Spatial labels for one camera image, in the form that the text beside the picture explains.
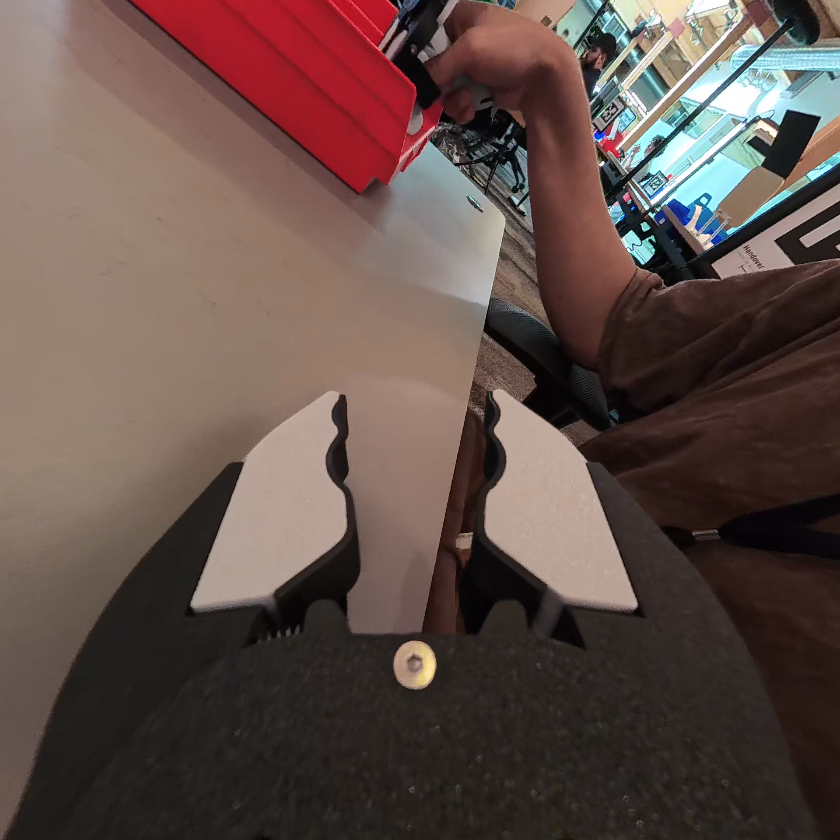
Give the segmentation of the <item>person's right forearm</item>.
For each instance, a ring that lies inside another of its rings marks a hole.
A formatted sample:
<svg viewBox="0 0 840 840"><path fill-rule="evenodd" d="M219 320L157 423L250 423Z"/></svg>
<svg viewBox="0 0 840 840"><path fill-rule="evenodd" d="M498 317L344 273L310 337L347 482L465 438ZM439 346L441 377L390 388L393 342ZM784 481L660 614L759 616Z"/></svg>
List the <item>person's right forearm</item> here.
<svg viewBox="0 0 840 840"><path fill-rule="evenodd" d="M594 371L607 320L636 265L607 209L581 78L547 68L521 112L542 306L572 361Z"/></svg>

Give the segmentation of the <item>black framed board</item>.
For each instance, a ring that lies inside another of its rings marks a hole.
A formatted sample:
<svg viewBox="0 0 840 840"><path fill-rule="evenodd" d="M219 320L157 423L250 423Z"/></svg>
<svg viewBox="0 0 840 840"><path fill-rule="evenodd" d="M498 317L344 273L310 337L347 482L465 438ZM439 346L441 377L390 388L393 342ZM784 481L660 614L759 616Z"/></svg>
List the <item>black framed board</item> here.
<svg viewBox="0 0 840 840"><path fill-rule="evenodd" d="M694 278L727 278L839 258L839 166L691 259Z"/></svg>

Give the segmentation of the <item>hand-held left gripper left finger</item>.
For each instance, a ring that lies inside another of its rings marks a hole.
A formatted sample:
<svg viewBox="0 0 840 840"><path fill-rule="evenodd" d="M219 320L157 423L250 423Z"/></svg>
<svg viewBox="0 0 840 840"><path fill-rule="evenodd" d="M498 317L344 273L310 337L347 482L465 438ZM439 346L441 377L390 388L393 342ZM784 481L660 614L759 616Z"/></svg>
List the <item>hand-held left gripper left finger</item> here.
<svg viewBox="0 0 840 840"><path fill-rule="evenodd" d="M241 464L191 600L195 613L258 606L302 621L312 603L347 611L360 575L348 404L325 392L272 429Z"/></svg>

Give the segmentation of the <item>black office chair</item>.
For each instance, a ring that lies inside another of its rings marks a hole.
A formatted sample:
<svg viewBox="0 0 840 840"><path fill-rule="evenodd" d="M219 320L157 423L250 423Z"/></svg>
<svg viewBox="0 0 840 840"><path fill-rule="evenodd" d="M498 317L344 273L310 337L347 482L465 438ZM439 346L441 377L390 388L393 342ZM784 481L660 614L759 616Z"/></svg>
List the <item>black office chair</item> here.
<svg viewBox="0 0 840 840"><path fill-rule="evenodd" d="M540 320L492 297L484 334L530 371L534 387L523 403L550 425L562 429L584 422L598 432L617 425L599 377L572 362Z"/></svg>

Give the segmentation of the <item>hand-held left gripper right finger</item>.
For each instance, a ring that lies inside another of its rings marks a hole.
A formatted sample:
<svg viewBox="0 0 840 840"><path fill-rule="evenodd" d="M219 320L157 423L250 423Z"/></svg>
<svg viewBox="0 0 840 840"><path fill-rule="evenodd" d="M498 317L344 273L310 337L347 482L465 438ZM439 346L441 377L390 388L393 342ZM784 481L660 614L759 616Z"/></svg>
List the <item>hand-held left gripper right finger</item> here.
<svg viewBox="0 0 840 840"><path fill-rule="evenodd" d="M466 585L480 609L514 601L529 621L567 608L632 615L639 601L586 459L504 391L487 395L486 484Z"/></svg>

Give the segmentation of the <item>red plastic bin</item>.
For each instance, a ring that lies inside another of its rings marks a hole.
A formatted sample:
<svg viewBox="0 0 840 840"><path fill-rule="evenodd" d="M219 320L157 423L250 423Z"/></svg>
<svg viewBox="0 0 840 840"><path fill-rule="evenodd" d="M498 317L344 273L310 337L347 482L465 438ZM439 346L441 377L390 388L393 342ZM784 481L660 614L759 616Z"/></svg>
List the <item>red plastic bin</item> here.
<svg viewBox="0 0 840 840"><path fill-rule="evenodd" d="M379 50L387 1L133 1L356 193L420 155L442 104Z"/></svg>

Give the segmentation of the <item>person's brown clothing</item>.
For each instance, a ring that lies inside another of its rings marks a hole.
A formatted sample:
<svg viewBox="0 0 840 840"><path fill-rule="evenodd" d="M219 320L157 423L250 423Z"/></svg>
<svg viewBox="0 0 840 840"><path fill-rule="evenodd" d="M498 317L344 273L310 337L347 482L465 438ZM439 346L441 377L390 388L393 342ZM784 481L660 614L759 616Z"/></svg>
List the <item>person's brown clothing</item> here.
<svg viewBox="0 0 840 840"><path fill-rule="evenodd" d="M596 357L633 420L581 452L659 526L710 529L838 493L838 260L666 287L636 268ZM838 838L838 559L803 538L696 544L687 555L767 681L805 799Z"/></svg>

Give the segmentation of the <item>person's right hand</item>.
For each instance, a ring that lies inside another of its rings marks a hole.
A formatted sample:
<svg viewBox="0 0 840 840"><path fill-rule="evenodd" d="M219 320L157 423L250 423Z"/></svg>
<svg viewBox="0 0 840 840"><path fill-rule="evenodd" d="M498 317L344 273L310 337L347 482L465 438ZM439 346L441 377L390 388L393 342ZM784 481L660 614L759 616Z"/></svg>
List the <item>person's right hand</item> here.
<svg viewBox="0 0 840 840"><path fill-rule="evenodd" d="M502 109L527 126L541 117L586 126L590 110L579 60L551 29L511 10L458 2L445 23L449 47L426 64L443 109L461 124L478 110L465 80L487 88Z"/></svg>

